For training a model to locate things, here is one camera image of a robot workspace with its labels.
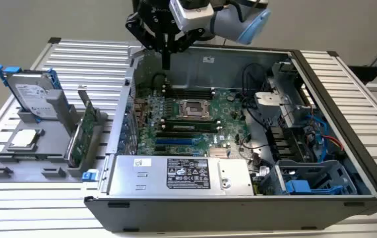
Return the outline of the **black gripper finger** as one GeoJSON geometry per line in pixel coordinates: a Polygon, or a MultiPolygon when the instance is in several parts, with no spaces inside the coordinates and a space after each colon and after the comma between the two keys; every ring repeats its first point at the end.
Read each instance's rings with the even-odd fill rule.
{"type": "Polygon", "coordinates": [[[176,34],[168,35],[166,41],[166,69],[170,69],[170,55],[184,52],[188,47],[198,40],[202,29],[189,30],[177,40],[176,34]]]}
{"type": "Polygon", "coordinates": [[[166,69],[166,47],[165,47],[165,36],[160,28],[158,19],[152,17],[153,23],[145,28],[145,21],[140,14],[133,13],[128,16],[125,27],[132,35],[136,37],[142,46],[161,54],[161,66],[166,69]]]}

